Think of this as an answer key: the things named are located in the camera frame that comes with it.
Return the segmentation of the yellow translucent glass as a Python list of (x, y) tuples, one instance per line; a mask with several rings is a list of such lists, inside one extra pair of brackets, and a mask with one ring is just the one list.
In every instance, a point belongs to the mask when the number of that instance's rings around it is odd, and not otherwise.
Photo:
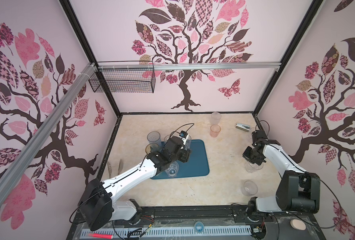
[(154, 151), (159, 151), (159, 149), (160, 149), (160, 146), (159, 146), (158, 144), (156, 144), (156, 143), (150, 143), (150, 144), (148, 144), (148, 145), (146, 146), (145, 152), (146, 152), (146, 154), (148, 155), (148, 154), (150, 154), (150, 153), (152, 153), (152, 152), (154, 152)]

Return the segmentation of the tall blue translucent cup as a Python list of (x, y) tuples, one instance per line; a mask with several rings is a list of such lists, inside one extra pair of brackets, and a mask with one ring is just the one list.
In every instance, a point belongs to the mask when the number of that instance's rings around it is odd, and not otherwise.
[(161, 134), (157, 131), (148, 133), (147, 140), (150, 144), (157, 144), (158, 146), (162, 144)]

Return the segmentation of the dark teal plastic tray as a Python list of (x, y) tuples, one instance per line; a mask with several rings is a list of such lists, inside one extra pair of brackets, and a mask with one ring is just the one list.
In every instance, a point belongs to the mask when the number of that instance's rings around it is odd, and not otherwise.
[(194, 177), (204, 177), (209, 174), (209, 163), (206, 154), (205, 144), (202, 140), (192, 140), (191, 154), (188, 162), (182, 163), (177, 161), (179, 164), (179, 171), (177, 177), (168, 178), (165, 171), (152, 177), (152, 180), (164, 180), (164, 179), (179, 179), (179, 178), (194, 178)]

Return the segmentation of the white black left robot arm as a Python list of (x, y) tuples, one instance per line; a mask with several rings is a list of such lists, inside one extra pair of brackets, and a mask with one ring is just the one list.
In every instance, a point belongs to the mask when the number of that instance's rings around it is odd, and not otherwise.
[(79, 202), (81, 213), (90, 231), (96, 231), (111, 221), (124, 220), (136, 224), (141, 218), (142, 209), (134, 199), (120, 201), (126, 192), (167, 170), (172, 163), (186, 163), (191, 154), (191, 136), (182, 131), (178, 136), (171, 135), (159, 150), (147, 154), (130, 170), (104, 181), (90, 181)]

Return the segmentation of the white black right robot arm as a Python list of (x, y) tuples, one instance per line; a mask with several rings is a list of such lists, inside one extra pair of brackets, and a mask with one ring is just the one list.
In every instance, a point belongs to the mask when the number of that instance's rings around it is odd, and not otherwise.
[(281, 177), (275, 195), (253, 197), (248, 202), (249, 213), (295, 212), (315, 214), (319, 211), (321, 180), (315, 173), (300, 167), (276, 140), (268, 139), (264, 131), (251, 133), (252, 146), (243, 157), (258, 166), (270, 161)]

